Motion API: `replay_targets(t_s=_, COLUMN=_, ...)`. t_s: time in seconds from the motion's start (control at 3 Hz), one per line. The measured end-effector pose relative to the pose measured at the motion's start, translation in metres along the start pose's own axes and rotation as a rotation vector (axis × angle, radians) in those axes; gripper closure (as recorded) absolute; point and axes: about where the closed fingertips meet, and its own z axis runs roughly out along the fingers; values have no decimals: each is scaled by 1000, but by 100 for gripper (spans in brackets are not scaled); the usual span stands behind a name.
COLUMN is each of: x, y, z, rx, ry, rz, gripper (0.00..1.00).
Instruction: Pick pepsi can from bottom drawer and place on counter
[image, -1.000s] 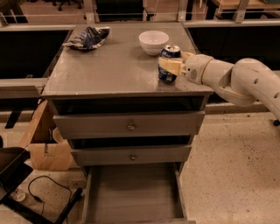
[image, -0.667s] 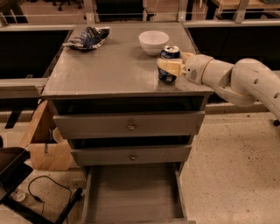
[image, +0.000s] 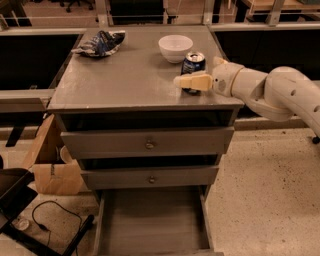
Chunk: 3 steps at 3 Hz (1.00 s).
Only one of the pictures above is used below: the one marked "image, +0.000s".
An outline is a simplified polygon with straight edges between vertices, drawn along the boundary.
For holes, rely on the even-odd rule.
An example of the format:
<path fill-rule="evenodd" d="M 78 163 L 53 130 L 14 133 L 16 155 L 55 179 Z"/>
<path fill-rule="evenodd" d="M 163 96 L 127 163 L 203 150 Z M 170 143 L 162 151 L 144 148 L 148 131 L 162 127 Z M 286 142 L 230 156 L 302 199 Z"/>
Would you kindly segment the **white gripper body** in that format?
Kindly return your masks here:
<path fill-rule="evenodd" d="M 243 65 L 231 62 L 216 65 L 212 70 L 214 92 L 231 97 L 233 82 L 243 68 Z"/>

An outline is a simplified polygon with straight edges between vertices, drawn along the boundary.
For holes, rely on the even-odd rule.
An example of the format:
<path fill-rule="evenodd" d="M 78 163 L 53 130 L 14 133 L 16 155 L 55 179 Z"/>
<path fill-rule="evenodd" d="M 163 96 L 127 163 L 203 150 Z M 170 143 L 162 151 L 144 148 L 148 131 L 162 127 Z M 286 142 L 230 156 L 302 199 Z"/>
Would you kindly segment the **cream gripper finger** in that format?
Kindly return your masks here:
<path fill-rule="evenodd" d="M 220 57 L 217 57 L 217 56 L 215 56 L 213 58 L 213 66 L 214 67 L 222 65 L 222 64 L 227 64 L 227 63 L 228 63 L 228 61 L 223 59 L 223 58 L 220 58 Z"/>
<path fill-rule="evenodd" d="M 185 74 L 175 77 L 173 83 L 182 89 L 208 91 L 212 88 L 212 77 L 208 74 Z"/>

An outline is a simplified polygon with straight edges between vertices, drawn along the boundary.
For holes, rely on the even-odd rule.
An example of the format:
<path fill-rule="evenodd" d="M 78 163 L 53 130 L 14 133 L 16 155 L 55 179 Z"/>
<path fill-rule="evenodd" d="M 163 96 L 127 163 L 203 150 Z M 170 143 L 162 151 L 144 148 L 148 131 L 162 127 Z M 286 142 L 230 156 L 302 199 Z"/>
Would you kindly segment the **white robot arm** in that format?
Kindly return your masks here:
<path fill-rule="evenodd" d="M 297 115 L 320 136 L 320 88 L 294 68 L 277 67 L 265 73 L 215 57 L 211 74 L 180 75 L 174 84 L 182 89 L 213 89 L 216 94 L 240 99 L 254 113 L 275 122 Z"/>

